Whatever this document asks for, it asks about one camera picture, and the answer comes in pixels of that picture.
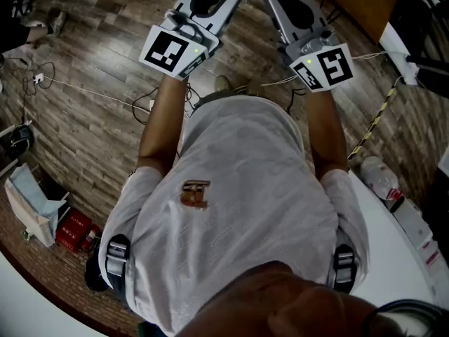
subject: yellow and black striped cable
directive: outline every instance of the yellow and black striped cable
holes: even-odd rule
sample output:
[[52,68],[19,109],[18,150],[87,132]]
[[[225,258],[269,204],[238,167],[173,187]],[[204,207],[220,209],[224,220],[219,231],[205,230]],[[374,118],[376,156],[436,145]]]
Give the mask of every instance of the yellow and black striped cable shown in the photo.
[[390,98],[393,96],[394,92],[396,91],[396,84],[397,84],[397,82],[398,82],[398,80],[400,78],[401,77],[399,77],[396,80],[395,84],[392,86],[392,88],[388,92],[387,98],[385,98],[385,101],[382,104],[382,107],[380,108],[380,111],[377,113],[377,116],[374,118],[374,120],[371,123],[371,126],[368,129],[368,131],[366,131],[366,134],[362,137],[362,139],[358,142],[356,147],[349,154],[349,156],[348,156],[348,160],[349,161],[352,160],[354,158],[354,156],[356,156],[358,154],[358,152],[361,150],[363,144],[367,141],[367,139],[369,139],[371,137],[371,134],[373,133],[373,130],[375,129],[376,125],[379,123],[380,117],[382,116],[382,114],[384,113],[385,109],[388,106],[388,102],[389,102]]

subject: white t-shirt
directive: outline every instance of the white t-shirt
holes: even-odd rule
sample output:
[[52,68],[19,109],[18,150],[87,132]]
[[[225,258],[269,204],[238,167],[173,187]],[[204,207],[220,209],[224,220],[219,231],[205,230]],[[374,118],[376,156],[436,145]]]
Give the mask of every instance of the white t-shirt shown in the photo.
[[[163,178],[139,168],[126,182],[100,247],[130,240],[126,300],[169,336],[218,291],[252,267],[280,261],[325,284],[340,228],[358,275],[368,269],[368,233],[347,173],[319,182],[304,160],[300,131],[277,105],[234,96],[205,104],[185,126],[180,160]],[[181,202],[187,181],[210,183],[207,207]]]

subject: red box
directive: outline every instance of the red box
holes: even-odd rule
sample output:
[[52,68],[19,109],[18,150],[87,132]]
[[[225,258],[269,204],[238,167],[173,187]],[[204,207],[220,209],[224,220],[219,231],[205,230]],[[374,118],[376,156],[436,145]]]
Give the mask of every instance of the red box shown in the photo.
[[56,230],[56,242],[60,242],[71,251],[76,252],[91,225],[90,218],[71,209]]

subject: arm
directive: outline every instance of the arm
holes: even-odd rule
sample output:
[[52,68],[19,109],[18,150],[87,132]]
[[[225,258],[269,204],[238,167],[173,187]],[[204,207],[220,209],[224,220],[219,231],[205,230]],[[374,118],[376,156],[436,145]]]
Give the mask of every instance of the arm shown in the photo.
[[175,161],[184,119],[187,80],[165,75],[142,134],[137,167],[151,166],[165,176]]
[[330,91],[307,95],[307,120],[316,178],[335,169],[347,172],[346,139]]

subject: wooden floor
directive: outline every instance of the wooden floor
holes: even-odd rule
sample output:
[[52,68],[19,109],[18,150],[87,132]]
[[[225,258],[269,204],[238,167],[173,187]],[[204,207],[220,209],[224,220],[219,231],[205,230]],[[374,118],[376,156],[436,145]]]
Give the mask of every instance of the wooden floor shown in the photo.
[[[131,103],[158,86],[161,74],[138,62],[149,28],[163,20],[175,0],[36,0],[33,18],[51,9],[67,11],[58,39],[45,38],[36,49],[23,46],[6,55],[24,58],[33,69],[53,62],[55,79]],[[324,4],[325,13],[333,10]],[[378,51],[344,16],[333,25],[352,55]],[[244,0],[222,37],[224,47],[190,78],[201,96],[212,91],[214,74],[233,85],[249,79],[278,81],[292,75],[276,52],[278,36],[262,0]],[[19,123],[22,115],[22,67],[9,60],[1,74],[0,120]],[[398,77],[384,56],[355,62],[356,78],[334,92],[347,137],[348,152],[364,135]],[[48,66],[44,72],[49,74]],[[282,107],[298,80],[267,88],[265,95]],[[141,101],[147,106],[149,100]],[[72,192],[71,203],[103,226],[134,169],[143,125],[128,106],[56,81],[26,98],[36,143],[30,152],[55,180]],[[292,116],[304,135],[310,160],[304,100],[296,98]],[[421,204],[436,165],[449,143],[449,100],[422,88],[398,86],[398,94],[351,166],[377,155],[392,168],[407,196]]]

